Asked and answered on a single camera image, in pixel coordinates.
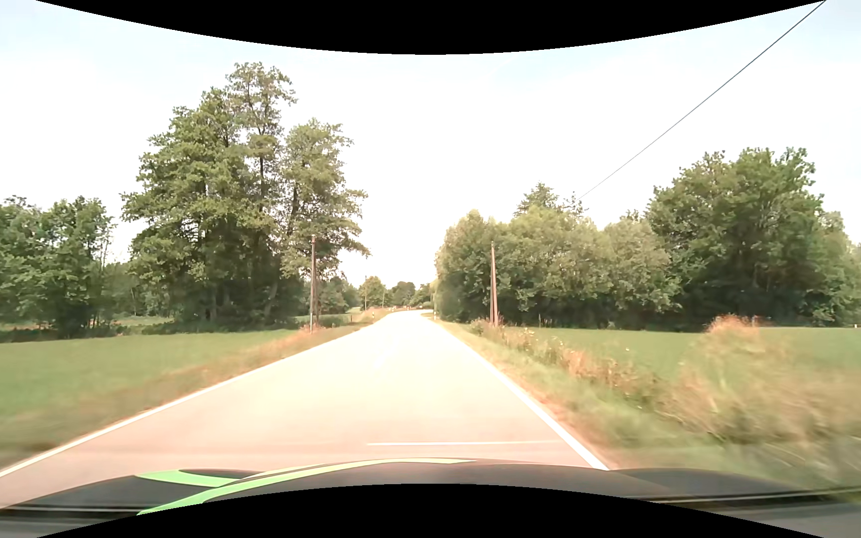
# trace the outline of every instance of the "treeline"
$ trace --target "treeline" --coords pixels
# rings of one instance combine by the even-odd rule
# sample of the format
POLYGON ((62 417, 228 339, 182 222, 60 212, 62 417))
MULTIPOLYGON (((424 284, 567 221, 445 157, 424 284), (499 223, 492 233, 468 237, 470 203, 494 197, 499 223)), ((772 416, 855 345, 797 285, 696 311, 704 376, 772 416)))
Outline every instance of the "treeline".
POLYGON ((72 337, 121 313, 240 326, 307 315, 312 237, 317 312, 346 311, 356 290, 338 255, 369 255, 366 194, 345 184, 340 125, 281 126, 290 85, 275 67, 235 64, 224 86, 173 109, 141 156, 140 188, 123 195, 122 219, 144 223, 127 263, 107 262, 112 219, 97 200, 1 202, 0 324, 72 337))
POLYGON ((646 211, 603 230, 544 184, 509 222, 472 211, 436 257, 434 300, 449 320, 488 317, 490 250, 506 322, 698 329, 715 316, 774 324, 861 323, 861 242, 809 191, 804 149, 704 155, 646 211))
POLYGON ((431 308, 431 286, 430 283, 421 284, 420 287, 413 282, 401 280, 395 286, 387 288, 381 279, 376 276, 368 276, 358 290, 359 300, 371 306, 411 306, 416 308, 431 308))

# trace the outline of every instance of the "white road edge line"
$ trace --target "white road edge line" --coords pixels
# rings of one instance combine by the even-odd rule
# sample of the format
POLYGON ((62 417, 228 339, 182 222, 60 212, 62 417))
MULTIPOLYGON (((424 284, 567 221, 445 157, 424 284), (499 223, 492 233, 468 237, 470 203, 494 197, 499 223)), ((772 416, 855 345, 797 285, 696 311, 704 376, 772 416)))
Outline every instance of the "white road edge line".
POLYGON ((441 441, 441 442, 369 442, 367 446, 429 446, 429 445, 456 445, 456 444, 538 444, 547 442, 563 442, 562 440, 549 441, 441 441))
POLYGON ((312 351, 317 351, 321 348, 325 348, 331 344, 334 344, 335 342, 340 342, 341 340, 343 340, 344 338, 347 338, 349 336, 361 334, 361 331, 366 330, 368 327, 371 327, 371 326, 374 326, 374 325, 373 324, 367 325, 367 326, 362 327, 362 328, 360 328, 360 329, 358 329, 358 330, 356 330, 350 334, 345 334, 344 336, 341 336, 339 338, 335 338, 334 340, 330 340, 330 341, 325 342, 323 344, 319 344, 319 345, 315 346, 314 348, 305 349, 304 351, 300 351, 298 353, 295 353, 294 355, 284 357, 283 359, 280 359, 280 360, 276 360, 276 361, 270 363, 269 365, 265 365, 265 366, 258 368, 256 370, 242 373, 241 375, 238 375, 237 377, 227 379, 225 381, 222 381, 221 383, 218 383, 217 385, 212 385, 212 386, 207 387, 205 389, 201 389, 197 393, 192 393, 186 397, 178 398, 177 400, 174 400, 172 402, 168 402, 168 403, 162 405, 161 407, 156 407, 155 409, 146 410, 145 412, 142 412, 140 414, 132 416, 131 418, 126 418, 125 420, 122 420, 120 422, 116 422, 115 424, 112 424, 111 426, 108 426, 107 428, 99 430, 98 432, 88 434, 84 437, 80 437, 80 438, 73 440, 69 443, 66 443, 62 446, 56 447, 56 448, 54 448, 48 452, 43 452, 42 454, 39 454, 38 456, 34 456, 34 457, 26 459, 24 461, 20 461, 11 467, 6 467, 5 469, 2 469, 0 471, 0 478, 4 477, 6 475, 10 475, 11 473, 14 473, 15 471, 18 471, 20 469, 24 469, 25 467, 28 467, 29 465, 32 465, 33 463, 38 463, 42 459, 51 458, 54 455, 65 452, 66 450, 68 450, 70 448, 75 448, 78 445, 85 443, 85 442, 88 442, 88 441, 90 441, 96 437, 102 436, 103 434, 108 434, 108 433, 114 432, 115 430, 118 430, 119 428, 124 428, 127 425, 131 424, 132 422, 137 422, 137 421, 139 421, 139 420, 141 420, 147 416, 151 416, 152 414, 155 414, 156 412, 161 412, 165 409, 175 407, 176 405, 178 405, 180 403, 184 403, 184 402, 190 400, 191 398, 197 398, 203 394, 210 393, 211 391, 214 391, 215 389, 220 389, 224 385, 229 385, 235 381, 238 381, 239 379, 244 379, 245 377, 248 377, 250 375, 254 375, 256 373, 265 371, 265 370, 267 370, 267 369, 269 369, 275 365, 279 365, 285 361, 288 361, 291 359, 297 359, 297 358, 301 357, 302 355, 305 355, 306 353, 310 353, 312 351))
POLYGON ((506 375, 501 373, 498 369, 494 368, 494 365, 490 364, 490 361, 481 357, 480 353, 477 353, 476 351, 474 351, 473 348, 471 348, 470 346, 465 344, 463 340, 450 334, 446 328, 440 326, 439 324, 434 324, 434 325, 438 329, 447 333, 447 335, 449 337, 460 342, 461 346, 463 346, 468 351, 470 351, 474 358, 476 358, 478 361, 480 361, 480 363, 482 365, 484 365, 484 367, 490 373, 493 373, 496 376, 496 378, 500 380, 501 383, 506 385, 510 389, 511 393, 514 393, 514 395, 516 395, 517 398, 520 398, 520 401, 522 401, 524 404, 526 404, 526 406, 529 407, 530 410, 532 410, 537 416, 539 416, 541 418, 541 420, 543 420, 546 423, 547 426, 550 426, 550 429, 553 430, 557 435, 559 435, 561 437, 561 439, 563 439, 564 442, 566 444, 568 444, 570 446, 570 448, 573 449, 574 452, 576 452, 581 458, 583 458, 584 461, 589 463, 591 467, 593 467, 594 469, 600 469, 602 471, 610 470, 609 467, 604 465, 603 461, 601 461, 599 458, 594 456, 590 450, 588 450, 585 446, 583 446, 580 443, 580 441, 578 441, 576 438, 574 438, 574 436, 571 435, 567 430, 565 430, 563 426, 561 426, 559 423, 557 423, 556 420, 554 420, 549 414, 547 414, 543 409, 541 409, 541 407, 539 405, 537 405, 537 403, 534 402, 534 400, 532 400, 523 391, 523 389, 518 387, 517 384, 515 384, 513 381, 511 381, 506 375))

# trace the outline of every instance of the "asphalt road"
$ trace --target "asphalt road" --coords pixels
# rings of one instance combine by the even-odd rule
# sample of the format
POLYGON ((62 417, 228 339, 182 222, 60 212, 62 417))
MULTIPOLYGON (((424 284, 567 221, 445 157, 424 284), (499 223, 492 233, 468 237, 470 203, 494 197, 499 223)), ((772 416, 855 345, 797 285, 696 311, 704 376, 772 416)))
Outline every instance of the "asphalt road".
POLYGON ((420 312, 395 313, 0 473, 0 508, 177 468, 270 470, 420 457, 602 466, 521 396, 420 312))

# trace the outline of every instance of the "sky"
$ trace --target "sky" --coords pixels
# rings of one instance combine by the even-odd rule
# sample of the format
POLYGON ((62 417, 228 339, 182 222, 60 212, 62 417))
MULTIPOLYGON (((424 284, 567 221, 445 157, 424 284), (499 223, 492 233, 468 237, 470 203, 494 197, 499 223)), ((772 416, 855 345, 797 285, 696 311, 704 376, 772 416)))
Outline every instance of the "sky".
MULTIPOLYGON (((544 182, 578 195, 690 111, 815 4, 712 27, 493 55, 365 55, 164 30, 30 0, 0 0, 0 200, 79 194, 119 215, 139 155, 174 106, 197 104, 235 62, 293 80, 290 128, 342 124, 347 185, 364 189, 354 283, 434 278, 448 226, 508 219, 544 182)), ((699 110, 583 199, 600 227, 706 152, 805 147, 814 191, 861 240, 861 0, 830 0, 699 110)), ((140 223, 119 223, 127 259, 140 223)))

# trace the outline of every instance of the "overhead wire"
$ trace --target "overhead wire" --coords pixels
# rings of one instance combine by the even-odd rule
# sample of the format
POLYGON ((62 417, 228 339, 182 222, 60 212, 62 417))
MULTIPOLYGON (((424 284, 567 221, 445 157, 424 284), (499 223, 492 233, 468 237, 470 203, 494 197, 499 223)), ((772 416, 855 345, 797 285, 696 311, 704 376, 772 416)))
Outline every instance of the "overhead wire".
POLYGON ((617 168, 616 170, 614 170, 613 172, 611 172, 611 173, 610 173, 610 175, 608 175, 607 177, 605 177, 605 178, 603 178, 602 180, 600 180, 600 182, 599 182, 599 183, 597 183, 596 185, 594 185, 593 187, 591 187, 591 188, 590 188, 590 190, 588 190, 587 192, 584 192, 583 194, 581 194, 581 195, 580 195, 580 197, 579 197, 579 198, 577 198, 577 200, 582 200, 584 196, 587 196, 587 195, 588 195, 588 194, 590 194, 594 189, 596 189, 597 187, 600 187, 601 185, 603 185, 603 184, 604 184, 604 181, 606 181, 606 180, 607 180, 607 179, 609 179, 609 178, 612 178, 612 177, 616 174, 616 172, 618 172, 618 171, 620 171, 621 169, 623 169, 623 167, 624 167, 624 166, 626 166, 626 165, 630 164, 630 163, 633 161, 633 159, 636 159, 637 157, 639 157, 641 153, 643 153, 644 151, 646 151, 647 149, 649 149, 649 148, 650 148, 650 146, 651 146, 651 145, 653 145, 653 144, 655 144, 659 139, 663 138, 663 136, 664 136, 665 134, 667 134, 668 132, 670 132, 671 130, 673 130, 673 128, 675 128, 676 126, 678 126, 680 122, 682 122, 683 120, 686 120, 687 116, 689 116, 690 114, 693 114, 693 113, 694 113, 698 108, 700 108, 700 106, 702 106, 702 104, 704 104, 704 103, 706 103, 707 101, 709 101, 709 100, 710 100, 710 98, 711 98, 712 96, 716 95, 718 91, 722 90, 726 84, 729 84, 729 83, 730 83, 730 80, 735 79, 735 78, 736 78, 736 76, 738 76, 740 73, 742 73, 742 72, 743 72, 747 67, 749 67, 750 65, 752 65, 752 64, 753 64, 753 62, 754 62, 754 61, 756 61, 757 59, 759 59, 759 57, 760 57, 760 56, 762 56, 762 55, 766 54, 766 51, 768 51, 769 49, 773 48, 773 45, 775 45, 776 43, 779 43, 779 42, 780 42, 780 39, 783 39, 784 37, 786 37, 786 35, 787 35, 788 33, 790 33, 791 31, 793 31, 793 29, 795 29, 797 26, 799 26, 799 25, 800 25, 800 23, 802 23, 804 20, 806 20, 806 19, 807 19, 807 17, 809 17, 810 15, 812 15, 814 11, 816 11, 817 9, 819 9, 819 7, 820 7, 820 6, 822 6, 822 5, 823 5, 823 4, 825 4, 825 3, 826 3, 826 0, 822 0, 822 2, 820 2, 818 5, 816 5, 816 7, 814 7, 814 8, 813 8, 809 13, 807 13, 807 14, 806 14, 806 16, 804 16, 803 18, 799 19, 799 21, 798 21, 798 22, 796 22, 796 24, 792 25, 792 28, 790 28, 789 30, 786 30, 786 31, 785 31, 785 33, 783 33, 783 35, 780 35, 780 36, 779 36, 775 41, 773 41, 772 43, 770 43, 770 45, 769 45, 768 47, 766 47, 766 48, 765 48, 761 53, 759 53, 759 55, 756 55, 756 57, 754 57, 753 59, 751 59, 747 65, 743 66, 743 67, 742 67, 742 69, 740 69, 739 71, 736 71, 735 75, 734 75, 734 76, 732 76, 732 77, 730 77, 730 78, 729 78, 729 80, 726 80, 726 81, 723 83, 723 85, 722 85, 722 86, 720 86, 719 88, 717 88, 717 89, 716 89, 716 91, 713 91, 713 92, 712 92, 712 93, 711 93, 711 94, 710 94, 706 99, 704 99, 703 101, 701 101, 701 102, 700 102, 700 104, 698 104, 697 106, 693 107, 693 110, 691 110, 691 111, 687 112, 685 116, 683 116, 682 118, 680 118, 679 120, 677 120, 677 121, 676 121, 676 123, 675 123, 675 124, 673 124, 672 126, 670 126, 670 128, 669 128, 669 129, 667 129, 667 130, 663 131, 663 134, 661 134, 660 136, 658 136, 658 137, 656 137, 655 139, 653 139, 653 141, 651 141, 650 143, 648 143, 648 144, 646 145, 646 147, 644 147, 643 149, 641 149, 641 150, 640 150, 636 155, 633 155, 632 157, 630 157, 630 158, 629 158, 629 160, 628 160, 626 163, 624 163, 623 165, 620 165, 620 167, 619 167, 619 168, 617 168))

